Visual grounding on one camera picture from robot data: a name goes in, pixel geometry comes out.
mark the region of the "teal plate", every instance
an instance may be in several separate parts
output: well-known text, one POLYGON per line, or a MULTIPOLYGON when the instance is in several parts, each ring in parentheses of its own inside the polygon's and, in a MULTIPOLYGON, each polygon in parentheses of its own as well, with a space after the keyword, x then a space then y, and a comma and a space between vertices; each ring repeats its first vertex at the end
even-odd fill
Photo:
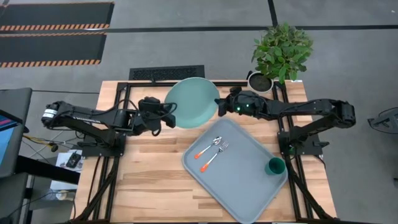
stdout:
POLYGON ((173 112, 176 126, 196 128, 205 124, 217 110, 214 99, 220 93, 213 82, 206 78, 186 78, 173 86, 166 96, 166 103, 176 103, 173 112))

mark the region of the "floor mat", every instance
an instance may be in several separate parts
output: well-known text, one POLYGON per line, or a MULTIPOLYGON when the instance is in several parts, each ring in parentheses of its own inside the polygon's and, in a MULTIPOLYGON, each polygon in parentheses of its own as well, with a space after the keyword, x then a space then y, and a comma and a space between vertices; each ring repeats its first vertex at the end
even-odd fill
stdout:
POLYGON ((104 32, 0 35, 0 67, 97 65, 105 40, 104 32))
POLYGON ((108 28, 113 2, 10 4, 0 6, 0 30, 108 28))
POLYGON ((183 80, 191 77, 205 77, 204 65, 130 68, 129 80, 183 80))

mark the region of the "gray tray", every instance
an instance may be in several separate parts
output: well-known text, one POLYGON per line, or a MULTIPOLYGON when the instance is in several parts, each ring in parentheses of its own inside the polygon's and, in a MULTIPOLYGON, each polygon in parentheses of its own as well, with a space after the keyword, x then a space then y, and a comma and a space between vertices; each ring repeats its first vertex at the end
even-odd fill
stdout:
POLYGON ((182 163, 238 222, 253 223, 287 180, 286 170, 281 175, 266 174, 264 168, 273 157, 238 124, 221 118, 185 151, 182 163), (202 173, 200 168, 218 147, 212 146, 199 159, 194 156, 217 136, 228 141, 229 146, 202 173))

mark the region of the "dark green mug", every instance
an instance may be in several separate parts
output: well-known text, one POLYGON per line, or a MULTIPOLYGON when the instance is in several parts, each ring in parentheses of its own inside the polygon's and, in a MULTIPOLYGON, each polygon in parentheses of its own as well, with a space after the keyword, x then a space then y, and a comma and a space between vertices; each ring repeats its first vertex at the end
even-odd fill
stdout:
POLYGON ((266 165, 266 173, 268 175, 278 175, 285 171, 286 165, 282 159, 274 157, 270 159, 266 165))

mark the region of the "white pot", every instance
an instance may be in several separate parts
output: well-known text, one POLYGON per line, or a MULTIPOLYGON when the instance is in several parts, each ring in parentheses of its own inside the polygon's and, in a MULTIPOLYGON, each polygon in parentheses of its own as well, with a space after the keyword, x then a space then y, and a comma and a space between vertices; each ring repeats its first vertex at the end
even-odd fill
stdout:
POLYGON ((251 76, 252 75, 255 75, 255 74, 261 74, 261 72, 253 72, 252 74, 250 74, 250 76, 249 76, 249 78, 248 78, 248 87, 249 87, 249 89, 251 89, 252 91, 255 91, 256 93, 267 93, 267 92, 269 92, 269 91, 271 91, 272 90, 272 87, 274 87, 274 80, 272 80, 272 79, 269 79, 269 80, 271 80, 271 87, 269 88, 269 90, 267 90, 267 91, 258 91, 258 90, 255 90, 251 85, 250 85, 250 82, 249 82, 249 80, 250 80, 250 78, 251 78, 251 76))

